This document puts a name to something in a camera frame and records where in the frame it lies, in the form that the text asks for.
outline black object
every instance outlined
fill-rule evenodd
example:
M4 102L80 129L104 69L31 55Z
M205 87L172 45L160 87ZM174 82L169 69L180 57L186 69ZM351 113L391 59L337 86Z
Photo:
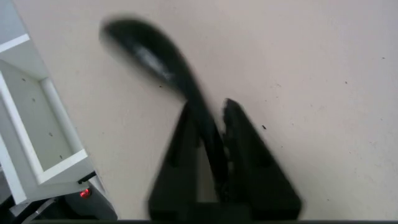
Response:
M224 109L224 142L234 169L221 192L225 202L196 202L196 150L200 136L194 120L186 105L149 198L152 220L211 223L222 218L225 223L248 223L297 218L299 197L244 111L230 99Z
M89 181L91 178L95 177L97 175L97 173L95 171L85 175L83 178L81 178L80 180L77 181L78 184L82 184L84 182Z
M266 149L241 107L227 100L225 146L199 87L178 48L161 31L142 21L120 19L104 26L104 34L129 59L176 88L187 99L148 209L155 221L251 222L293 220L301 201ZM205 144L220 203L196 202L196 149Z
M129 58L148 69L163 82L176 88L187 99L205 144L216 189L219 192L228 178L228 164L223 142L193 75L178 48L161 31L138 20L122 19L110 22L104 27L104 33L117 43Z

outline white shelf unit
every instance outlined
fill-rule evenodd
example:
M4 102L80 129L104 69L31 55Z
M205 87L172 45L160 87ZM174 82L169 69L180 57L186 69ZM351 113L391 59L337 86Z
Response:
M11 2L0 6L0 30L18 35L0 33L0 163L15 203L84 190L88 155Z

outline red light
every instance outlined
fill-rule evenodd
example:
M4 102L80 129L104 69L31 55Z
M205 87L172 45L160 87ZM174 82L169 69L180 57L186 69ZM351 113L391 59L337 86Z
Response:
M86 190L80 192L80 196L81 196L82 198L88 198L90 195L91 195L91 192L90 192L89 189L86 189Z

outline beige floor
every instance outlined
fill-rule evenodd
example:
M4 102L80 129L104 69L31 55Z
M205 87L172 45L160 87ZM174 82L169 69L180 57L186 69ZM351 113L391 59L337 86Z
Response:
M146 217L182 105L100 43L120 13L171 36L219 121L244 106L302 218L398 218L398 1L14 2L120 218Z

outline white shelf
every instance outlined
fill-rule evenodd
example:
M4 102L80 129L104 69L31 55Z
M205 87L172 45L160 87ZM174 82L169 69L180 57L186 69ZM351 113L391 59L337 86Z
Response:
M15 203L84 190L77 180L93 166L16 12L3 9L0 30L13 32L0 33L0 163Z

